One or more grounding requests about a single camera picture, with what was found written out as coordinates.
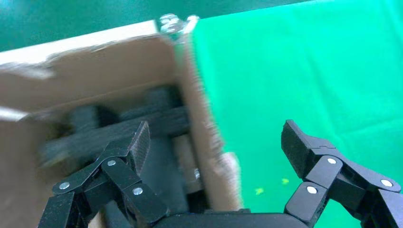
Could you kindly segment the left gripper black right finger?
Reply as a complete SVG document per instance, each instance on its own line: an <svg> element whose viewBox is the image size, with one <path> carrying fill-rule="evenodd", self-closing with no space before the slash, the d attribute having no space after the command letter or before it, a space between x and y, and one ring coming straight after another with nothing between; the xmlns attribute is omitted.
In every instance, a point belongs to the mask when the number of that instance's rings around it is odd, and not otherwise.
<svg viewBox="0 0 403 228"><path fill-rule="evenodd" d="M312 228L333 200L363 228L402 227L402 188L393 179L347 159L329 140L305 134L292 120L283 126L281 148L302 180L286 214Z"/></svg>

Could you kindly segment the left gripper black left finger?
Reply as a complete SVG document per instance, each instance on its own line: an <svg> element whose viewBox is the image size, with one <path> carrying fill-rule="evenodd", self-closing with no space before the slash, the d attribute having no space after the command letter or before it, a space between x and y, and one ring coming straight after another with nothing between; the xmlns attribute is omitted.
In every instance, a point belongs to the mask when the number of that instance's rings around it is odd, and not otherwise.
<svg viewBox="0 0 403 228"><path fill-rule="evenodd" d="M110 201L139 228L155 226L168 208L139 176L150 144L146 121L132 136L110 142L93 163L54 185L38 227L86 228Z"/></svg>

